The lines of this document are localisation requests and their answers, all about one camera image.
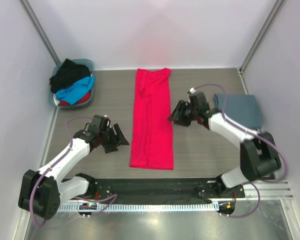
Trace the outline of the pink red t shirt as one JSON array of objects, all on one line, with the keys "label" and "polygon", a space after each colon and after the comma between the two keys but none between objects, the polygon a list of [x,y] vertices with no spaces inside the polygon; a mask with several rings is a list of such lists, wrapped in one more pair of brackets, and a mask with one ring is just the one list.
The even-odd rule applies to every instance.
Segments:
[{"label": "pink red t shirt", "polygon": [[173,170],[173,128],[169,77],[171,70],[138,69],[135,77],[129,166]]}]

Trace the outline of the grey blue t shirt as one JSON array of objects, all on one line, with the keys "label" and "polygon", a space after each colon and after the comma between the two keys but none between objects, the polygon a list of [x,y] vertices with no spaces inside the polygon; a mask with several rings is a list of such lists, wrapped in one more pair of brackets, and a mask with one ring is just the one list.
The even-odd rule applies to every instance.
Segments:
[{"label": "grey blue t shirt", "polygon": [[220,111],[225,104],[225,114],[237,123],[252,130],[263,127],[263,115],[254,95],[216,93],[213,103]]}]

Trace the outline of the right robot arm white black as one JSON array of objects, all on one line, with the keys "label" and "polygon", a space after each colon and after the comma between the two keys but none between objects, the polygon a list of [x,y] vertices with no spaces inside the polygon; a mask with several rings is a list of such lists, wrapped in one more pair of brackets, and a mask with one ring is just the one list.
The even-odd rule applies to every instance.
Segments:
[{"label": "right robot arm white black", "polygon": [[273,136],[269,132],[258,134],[230,120],[221,110],[211,108],[201,91],[189,94],[187,101],[180,100],[168,120],[188,127],[193,121],[215,132],[239,149],[239,166],[215,179],[215,191],[226,198],[242,184],[260,180],[282,167]]}]

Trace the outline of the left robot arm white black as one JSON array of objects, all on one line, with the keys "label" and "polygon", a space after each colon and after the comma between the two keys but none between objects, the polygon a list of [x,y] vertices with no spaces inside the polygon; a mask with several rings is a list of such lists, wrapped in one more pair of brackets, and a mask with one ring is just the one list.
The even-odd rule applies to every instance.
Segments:
[{"label": "left robot arm white black", "polygon": [[83,129],[70,135],[69,144],[54,159],[38,170],[25,172],[18,207],[32,216],[49,220],[68,200],[76,197],[92,199],[97,192],[94,177],[78,173],[64,181],[65,176],[99,146],[108,154],[118,151],[119,146],[127,145],[129,142],[117,123],[112,124],[105,115],[94,115]]}]

